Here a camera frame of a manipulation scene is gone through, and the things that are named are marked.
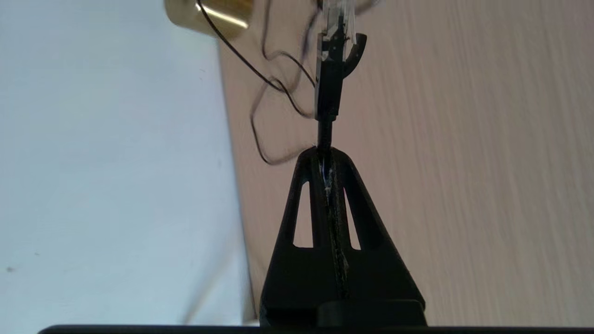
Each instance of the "beige wood grain panel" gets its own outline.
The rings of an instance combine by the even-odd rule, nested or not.
[[[234,44],[288,80],[294,66],[259,54],[262,6]],[[311,10],[275,0],[269,48],[298,54]],[[369,39],[334,145],[358,167],[429,323],[594,326],[594,2],[385,0],[356,23]],[[260,81],[224,46],[221,59],[258,305],[295,163],[260,161],[248,118]],[[305,81],[296,95],[312,108]],[[315,142],[315,122],[276,92],[257,126],[271,155]]]

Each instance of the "gold cylinder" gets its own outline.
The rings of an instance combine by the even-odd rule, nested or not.
[[[215,36],[195,0],[164,0],[169,20],[177,26]],[[202,0],[202,6],[214,25],[227,39],[233,39],[249,27],[253,0]]]

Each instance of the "white wall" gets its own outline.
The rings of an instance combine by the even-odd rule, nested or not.
[[[0,1],[0,333],[251,315],[224,102],[159,0]]]

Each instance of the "wooden surface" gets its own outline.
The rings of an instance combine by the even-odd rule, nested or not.
[[[259,54],[262,7],[233,43],[289,80],[294,65]],[[298,54],[311,10],[274,1],[268,48]],[[429,324],[594,326],[594,2],[386,0],[356,27],[369,39],[334,145],[358,167]],[[260,160],[248,114],[261,82],[223,45],[221,58],[258,305],[295,162]],[[296,96],[313,108],[305,80]],[[273,156],[315,142],[315,121],[276,92],[257,127]]]

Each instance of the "brass object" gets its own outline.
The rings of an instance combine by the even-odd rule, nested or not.
[[[169,20],[177,26],[216,36],[195,0],[164,0]],[[239,36],[249,27],[253,0],[202,0],[202,6],[227,39]]]

